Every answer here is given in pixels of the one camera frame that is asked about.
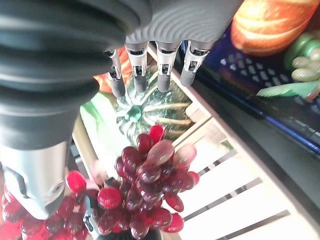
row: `blue tray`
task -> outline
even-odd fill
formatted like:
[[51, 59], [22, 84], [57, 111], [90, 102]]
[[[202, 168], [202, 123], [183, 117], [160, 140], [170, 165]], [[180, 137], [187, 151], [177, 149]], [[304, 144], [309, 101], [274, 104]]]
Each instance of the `blue tray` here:
[[[266, 87], [292, 83], [283, 66], [284, 52], [253, 57], [233, 47], [230, 27], [206, 57], [197, 74], [209, 86], [249, 108], [320, 155], [320, 98], [307, 102], [299, 96], [257, 97]], [[214, 77], [206, 69], [221, 77]]]

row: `robotic hand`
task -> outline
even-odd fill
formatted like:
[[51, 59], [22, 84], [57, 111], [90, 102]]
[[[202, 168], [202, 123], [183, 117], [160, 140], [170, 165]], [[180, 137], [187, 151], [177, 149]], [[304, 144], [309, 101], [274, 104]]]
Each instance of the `robotic hand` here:
[[124, 96], [125, 45], [137, 92], [146, 89], [155, 41], [158, 89], [168, 90], [177, 49], [188, 40], [181, 83], [190, 86], [242, 0], [1, 0], [0, 160], [7, 189], [35, 218], [55, 213], [80, 105], [109, 71]]

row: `grape bunch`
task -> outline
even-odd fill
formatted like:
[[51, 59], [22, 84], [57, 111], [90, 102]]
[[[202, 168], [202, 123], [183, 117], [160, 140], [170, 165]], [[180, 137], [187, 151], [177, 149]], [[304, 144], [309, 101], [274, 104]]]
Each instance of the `grape bunch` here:
[[[78, 171], [71, 171], [66, 177], [72, 194], [64, 196], [56, 213], [47, 220], [38, 220], [28, 214], [15, 197], [4, 188], [2, 196], [2, 217], [4, 224], [0, 226], [0, 238], [14, 240], [22, 236], [23, 240], [85, 240], [88, 231], [83, 222], [84, 194], [98, 197], [99, 188]], [[87, 185], [94, 184], [94, 189]]]
[[97, 227], [101, 235], [127, 233], [133, 238], [144, 238], [149, 230], [161, 229], [177, 233], [184, 227], [178, 213], [162, 207], [163, 201], [176, 212], [184, 210], [177, 195], [192, 189], [199, 175], [188, 171], [196, 157], [196, 149], [186, 144], [174, 153], [169, 140], [162, 140], [164, 129], [151, 127], [149, 134], [137, 137], [137, 148], [128, 146], [115, 161], [119, 180], [109, 178], [96, 162], [95, 182], [85, 179], [78, 171], [70, 171], [65, 182], [72, 194], [66, 195], [56, 213], [47, 220], [38, 220], [28, 214], [5, 188], [1, 203], [1, 239], [23, 240], [85, 240], [88, 231], [83, 222], [85, 196], [97, 202]]
[[149, 229], [177, 233], [184, 227], [183, 218], [170, 213], [162, 203], [166, 201], [176, 212], [184, 210], [177, 194], [199, 182], [197, 173], [188, 172], [197, 152], [192, 144], [186, 144], [175, 153], [172, 142], [162, 140], [163, 135], [162, 126], [153, 126], [149, 134], [137, 137], [137, 148], [124, 148], [116, 159], [114, 167], [121, 184], [113, 180], [98, 194], [105, 211], [98, 223], [102, 235], [130, 230], [139, 240]]

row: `orange pumpkin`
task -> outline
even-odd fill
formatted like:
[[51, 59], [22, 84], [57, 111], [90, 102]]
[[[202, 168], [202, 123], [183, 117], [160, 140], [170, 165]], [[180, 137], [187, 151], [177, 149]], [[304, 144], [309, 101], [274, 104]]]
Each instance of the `orange pumpkin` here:
[[231, 41], [254, 56], [278, 53], [306, 28], [320, 0], [245, 0], [233, 18]]
[[[131, 68], [131, 64], [129, 61], [128, 53], [127, 53], [125, 47], [122, 47], [122, 48], [118, 49], [117, 51], [118, 51], [119, 59], [120, 59], [120, 63], [121, 63], [122, 78], [123, 78], [124, 83], [126, 83], [128, 78], [132, 74], [132, 68]], [[96, 75], [93, 77], [98, 81], [98, 83], [100, 85], [99, 90], [101, 92], [108, 93], [108, 94], [112, 93], [112, 90], [110, 87], [110, 80], [109, 80], [106, 73]]]

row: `green pumpkin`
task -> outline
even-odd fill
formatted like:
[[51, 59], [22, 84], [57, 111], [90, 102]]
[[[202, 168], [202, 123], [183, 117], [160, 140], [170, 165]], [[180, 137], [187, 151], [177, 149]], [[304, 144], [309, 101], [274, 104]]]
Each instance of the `green pumpkin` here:
[[151, 126], [160, 124], [167, 130], [164, 138], [176, 140], [194, 123], [186, 115], [191, 104], [187, 95], [171, 80], [168, 92], [158, 90], [158, 68], [150, 66], [146, 70], [147, 88], [145, 92], [135, 90], [133, 77], [126, 83], [126, 94], [114, 104], [116, 123], [120, 132], [134, 145], [137, 136], [148, 133]]

